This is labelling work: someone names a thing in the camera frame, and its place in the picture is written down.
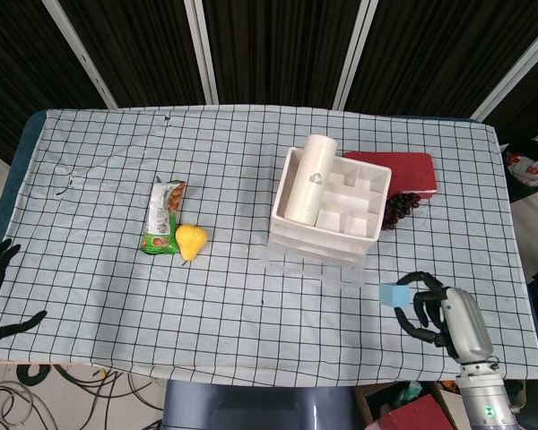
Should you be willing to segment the black bag with red print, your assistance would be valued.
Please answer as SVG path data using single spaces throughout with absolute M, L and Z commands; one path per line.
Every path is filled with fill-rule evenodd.
M 502 159 L 511 202 L 538 192 L 538 141 L 510 143 L 502 151 Z

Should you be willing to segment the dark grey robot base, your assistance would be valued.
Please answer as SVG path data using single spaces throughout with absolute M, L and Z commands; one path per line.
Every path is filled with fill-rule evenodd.
M 347 387 L 247 387 L 169 381 L 161 430 L 359 430 Z

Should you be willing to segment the white partition post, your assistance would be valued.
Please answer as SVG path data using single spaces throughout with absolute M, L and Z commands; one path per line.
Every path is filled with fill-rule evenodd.
M 184 5 L 205 103 L 208 105 L 218 105 L 219 95 L 203 0 L 184 0 Z
M 102 78 L 97 66 L 91 59 L 85 45 L 82 43 L 78 33 L 76 32 L 73 24 L 70 22 L 59 0 L 41 0 L 42 4 L 46 8 L 49 16 L 61 32 L 66 43 L 73 51 L 78 62 L 86 72 L 94 88 L 100 95 L 105 106 L 108 109 L 117 109 L 118 104 L 111 93 L 108 85 Z
M 483 122 L 538 63 L 538 37 L 510 67 L 470 118 Z
M 360 6 L 352 28 L 350 42 L 347 47 L 343 68 L 334 96 L 333 110 L 342 111 L 346 106 L 378 3 L 379 0 L 360 0 Z

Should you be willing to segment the cream cylindrical bottle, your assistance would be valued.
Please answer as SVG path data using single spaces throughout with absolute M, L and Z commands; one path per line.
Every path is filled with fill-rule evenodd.
M 325 135 L 311 134 L 299 159 L 284 218 L 314 226 L 333 165 L 337 142 Z

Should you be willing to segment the clear drawer with handle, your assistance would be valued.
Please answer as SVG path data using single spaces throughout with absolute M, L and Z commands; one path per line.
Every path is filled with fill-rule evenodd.
M 366 285 L 363 260 L 348 262 L 270 242 L 261 252 L 261 262 L 274 274 L 319 280 L 322 287 L 331 292 L 357 293 Z

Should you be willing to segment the dark purple grape bunch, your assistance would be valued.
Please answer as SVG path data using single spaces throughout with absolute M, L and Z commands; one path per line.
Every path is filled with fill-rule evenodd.
M 382 230 L 394 230 L 400 219 L 420 206 L 421 197 L 416 193 L 396 193 L 386 200 Z

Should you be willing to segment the white black checked tablecloth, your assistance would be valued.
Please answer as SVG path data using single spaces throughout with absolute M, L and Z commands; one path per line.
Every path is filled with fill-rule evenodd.
M 286 153 L 313 133 L 346 151 L 428 153 L 437 194 L 366 257 L 366 285 L 331 292 L 261 262 Z M 492 127 L 277 106 L 49 110 L 21 148 L 0 211 L 21 246 L 0 361 L 85 362 L 203 383 L 318 386 L 453 378 L 447 353 L 404 333 L 378 286 L 427 271 L 478 301 L 510 379 L 538 379 L 538 338 Z M 192 262 L 140 250 L 152 186 L 184 181 Z

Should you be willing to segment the white compartment tray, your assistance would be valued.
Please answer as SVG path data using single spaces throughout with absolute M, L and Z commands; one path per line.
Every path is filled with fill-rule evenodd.
M 291 147 L 274 199 L 269 242 L 298 256 L 356 267 L 378 241 L 391 169 L 336 157 L 318 206 L 316 224 L 284 218 L 303 149 Z

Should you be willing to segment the light blue cube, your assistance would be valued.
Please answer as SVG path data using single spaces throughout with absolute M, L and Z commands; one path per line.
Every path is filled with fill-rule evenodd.
M 392 308 L 406 307 L 411 303 L 412 291 L 408 285 L 395 283 L 378 286 L 378 301 L 381 305 Z

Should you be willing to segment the green snack packet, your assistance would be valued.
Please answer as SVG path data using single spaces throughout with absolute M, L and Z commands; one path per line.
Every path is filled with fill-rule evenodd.
M 177 215 L 186 183 L 156 181 L 152 186 L 140 250 L 145 254 L 177 254 Z

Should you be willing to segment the yellow pear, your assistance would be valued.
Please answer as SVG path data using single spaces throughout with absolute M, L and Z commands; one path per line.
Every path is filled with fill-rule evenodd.
M 180 225 L 176 229 L 175 238 L 184 262 L 192 262 L 207 243 L 205 230 L 189 224 Z

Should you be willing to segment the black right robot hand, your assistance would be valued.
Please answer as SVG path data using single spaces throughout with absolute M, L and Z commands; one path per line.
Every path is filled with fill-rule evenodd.
M 396 284 L 407 286 L 413 282 L 427 287 L 412 298 L 413 310 L 421 325 L 414 326 L 400 306 L 395 308 L 396 319 L 408 335 L 445 348 L 460 365 L 486 362 L 493 356 L 482 312 L 471 294 L 448 287 L 425 271 L 408 273 Z

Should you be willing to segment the cardboard box with red block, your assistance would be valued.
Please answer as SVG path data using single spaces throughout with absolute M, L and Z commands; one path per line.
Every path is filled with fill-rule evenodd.
M 393 382 L 354 389 L 363 430 L 457 430 L 436 382 Z

